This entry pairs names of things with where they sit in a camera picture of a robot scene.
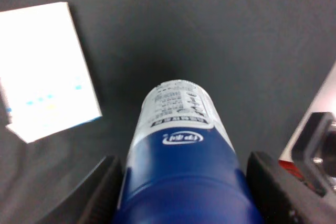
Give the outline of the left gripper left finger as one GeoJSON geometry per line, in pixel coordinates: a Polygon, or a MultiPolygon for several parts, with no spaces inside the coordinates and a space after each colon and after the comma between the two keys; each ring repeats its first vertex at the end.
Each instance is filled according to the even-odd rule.
{"type": "Polygon", "coordinates": [[[120,159],[105,156],[66,198],[37,223],[110,223],[122,181],[120,159]]]}

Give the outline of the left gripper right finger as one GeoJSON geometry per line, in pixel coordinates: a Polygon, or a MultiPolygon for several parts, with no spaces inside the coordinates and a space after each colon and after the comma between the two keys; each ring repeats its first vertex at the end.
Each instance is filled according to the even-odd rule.
{"type": "Polygon", "coordinates": [[[335,207],[268,154],[250,154],[246,178],[265,223],[335,223],[335,207]]]}

